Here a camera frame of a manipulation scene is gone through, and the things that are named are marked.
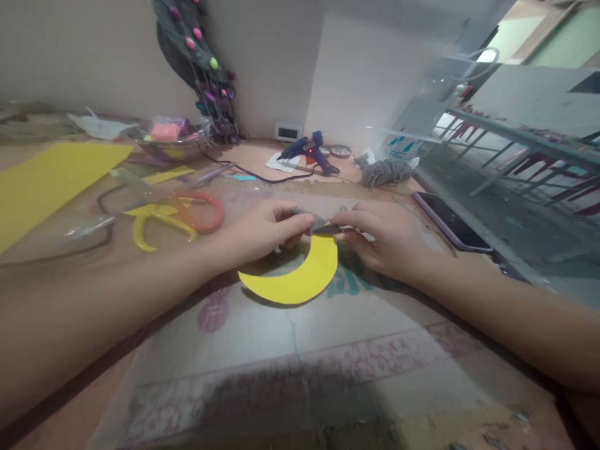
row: yellow paper crescent moon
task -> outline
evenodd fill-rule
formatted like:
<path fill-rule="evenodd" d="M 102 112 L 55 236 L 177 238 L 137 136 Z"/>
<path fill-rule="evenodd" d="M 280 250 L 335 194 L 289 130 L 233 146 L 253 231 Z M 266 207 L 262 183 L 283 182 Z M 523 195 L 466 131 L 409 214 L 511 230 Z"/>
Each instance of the yellow paper crescent moon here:
<path fill-rule="evenodd" d="M 314 235 L 306 260 L 295 271 L 276 277 L 259 277 L 238 272 L 255 294 L 276 303 L 300 304 L 327 287 L 338 268 L 338 246 L 333 236 Z"/>

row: smartphone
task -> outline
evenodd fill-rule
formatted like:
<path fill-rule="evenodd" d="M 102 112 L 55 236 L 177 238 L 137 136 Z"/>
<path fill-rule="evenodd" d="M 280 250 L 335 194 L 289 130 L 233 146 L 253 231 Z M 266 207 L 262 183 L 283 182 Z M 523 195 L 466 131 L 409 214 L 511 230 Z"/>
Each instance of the smartphone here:
<path fill-rule="evenodd" d="M 494 250 L 441 197 L 425 192 L 415 192 L 412 196 L 454 247 L 479 253 L 490 253 Z"/>

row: glue gun cord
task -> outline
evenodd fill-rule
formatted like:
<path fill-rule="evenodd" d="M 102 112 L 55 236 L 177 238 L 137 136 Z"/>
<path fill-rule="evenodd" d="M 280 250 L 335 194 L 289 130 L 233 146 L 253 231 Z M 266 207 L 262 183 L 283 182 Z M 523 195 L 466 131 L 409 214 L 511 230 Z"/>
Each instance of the glue gun cord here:
<path fill-rule="evenodd" d="M 212 156 L 210 156 L 208 153 L 204 153 L 204 155 L 205 155 L 205 156 L 206 156 L 208 159 L 210 159 L 210 160 L 214 161 L 215 163 L 219 163 L 219 164 L 223 164 L 223 165 L 225 165 L 225 164 L 234 164 L 234 163 L 233 163 L 233 161 L 219 161 L 218 159 L 216 159 L 216 158 L 213 158 Z M 247 173 L 248 175 L 252 175 L 252 176 L 254 176 L 254 177 L 257 177 L 259 180 L 261 180 L 261 181 L 264 181 L 265 183 L 276 184 L 276 183 L 283 183 L 284 181 L 290 181 L 290 180 L 293 180 L 293 179 L 298 179 L 298 178 L 308 178 L 308 177 L 310 177 L 310 176 L 313 176 L 313 175 L 314 175 L 314 170 L 317 168 L 317 164 L 315 164 L 315 165 L 312 167 L 312 171 L 311 171 L 309 174 L 306 174 L 306 175 L 295 175 L 295 176 L 291 176 L 291 177 L 283 178 L 283 179 L 280 179 L 280 180 L 270 180 L 270 179 L 263 178 L 263 177 L 261 177 L 260 175 L 257 175 L 257 174 L 255 174 L 255 173 L 253 173 L 253 172 L 249 171 L 249 170 L 246 170 L 246 169 L 244 169 L 243 167 L 240 167 L 240 166 L 238 166 L 237 164 L 235 164 L 235 166 L 234 166 L 234 167 L 235 167 L 235 168 L 237 168 L 237 169 L 239 169 L 239 170 L 241 170 L 241 171 L 242 171 L 242 172 L 244 172 L 244 173 Z M 334 170 L 336 170 L 336 171 L 337 171 L 336 173 L 339 173 L 339 169 L 338 169 L 337 167 L 335 167 L 335 166 L 331 166 L 331 167 L 332 167 Z"/>

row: table leg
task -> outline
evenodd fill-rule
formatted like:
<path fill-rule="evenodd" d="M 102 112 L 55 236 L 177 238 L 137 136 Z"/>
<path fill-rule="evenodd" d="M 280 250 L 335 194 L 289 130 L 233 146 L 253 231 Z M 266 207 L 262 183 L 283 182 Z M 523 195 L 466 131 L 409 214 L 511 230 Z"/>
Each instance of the table leg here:
<path fill-rule="evenodd" d="M 458 120 L 458 117 L 455 117 L 452 122 L 450 122 L 450 125 L 448 125 L 448 127 L 444 130 L 444 132 L 440 135 L 440 139 L 444 139 L 444 136 L 446 135 L 446 133 L 452 129 L 452 125 L 454 125 L 456 123 L 456 121 Z"/>
<path fill-rule="evenodd" d="M 570 167 L 571 167 L 570 164 L 565 164 L 563 167 L 561 167 L 557 171 L 552 172 L 552 173 L 546 175 L 545 177 L 543 177 L 540 181 L 536 181 L 535 183 L 531 183 L 528 187 L 526 187 L 521 192 L 519 192 L 519 195 L 523 196 L 523 195 L 525 195 L 527 193 L 530 193 L 531 191 L 533 191 L 537 187 L 539 187 L 542 184 L 550 181 L 552 178 L 564 174 L 567 170 L 569 170 Z"/>
<path fill-rule="evenodd" d="M 502 150 L 500 150 L 498 153 L 496 153 L 494 156 L 492 156 L 490 159 L 488 159 L 487 162 L 483 166 L 481 166 L 481 168 L 483 169 L 489 163 L 495 161 L 498 158 L 498 156 L 500 156 L 502 153 L 504 153 L 505 151 L 507 151 L 510 147 L 513 146 L 513 144 L 514 144 L 513 141 L 509 142 L 506 147 L 504 147 Z"/>
<path fill-rule="evenodd" d="M 452 162 L 453 164 L 456 163 L 456 161 L 458 161 L 459 159 L 461 159 L 469 150 L 471 150 L 473 148 L 473 146 L 475 144 L 477 144 L 479 142 L 479 140 L 481 138 L 483 138 L 488 132 L 484 131 L 483 133 L 481 133 L 471 144 L 469 144 L 467 146 L 467 148 L 465 150 L 462 151 L 462 153 L 456 157 L 456 159 Z"/>
<path fill-rule="evenodd" d="M 597 183 L 598 180 L 595 177 L 590 178 L 587 181 L 579 183 L 577 186 L 566 188 L 563 193 L 556 196 L 556 198 L 550 200 L 549 202 L 544 203 L 542 206 L 550 206 L 554 203 L 558 203 L 559 201 L 565 200 L 578 192 L 581 192 L 583 189 L 589 188 L 594 183 Z"/>
<path fill-rule="evenodd" d="M 477 189 L 475 189 L 473 192 L 471 192 L 469 194 L 469 197 L 474 197 L 477 194 L 479 194 L 481 191 L 483 191 L 484 189 L 486 189 L 488 186 L 490 186 L 491 184 L 493 184 L 496 180 L 498 180 L 498 178 L 500 178 L 501 176 L 506 175 L 507 173 L 510 173 L 512 170 L 514 170 L 519 164 L 521 164 L 523 161 L 525 161 L 529 155 L 533 153 L 532 149 L 527 149 L 525 150 L 518 158 L 516 158 L 511 164 L 509 164 L 508 166 L 506 166 L 504 169 L 502 169 L 501 171 L 499 171 L 496 175 L 494 175 L 492 178 L 490 178 L 489 180 L 487 180 L 486 182 L 482 183 Z"/>

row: yellow strip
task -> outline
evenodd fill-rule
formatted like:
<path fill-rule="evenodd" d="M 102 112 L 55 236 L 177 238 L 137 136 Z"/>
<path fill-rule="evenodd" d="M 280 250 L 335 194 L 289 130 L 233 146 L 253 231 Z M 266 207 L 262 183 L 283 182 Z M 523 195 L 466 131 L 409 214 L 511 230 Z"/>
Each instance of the yellow strip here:
<path fill-rule="evenodd" d="M 0 172 L 0 253 L 125 160 L 131 148 L 62 142 Z"/>
<path fill-rule="evenodd" d="M 159 173 L 156 175 L 147 176 L 144 178 L 144 180 L 146 180 L 149 184 L 158 184 L 158 183 L 162 183 L 163 181 L 167 181 L 168 179 L 177 178 L 178 176 L 189 174 L 194 171 L 195 171 L 194 169 L 190 169 L 187 166 L 180 166 L 180 167 L 175 167 L 174 169 L 171 169 L 170 171 L 162 172 L 162 173 Z"/>

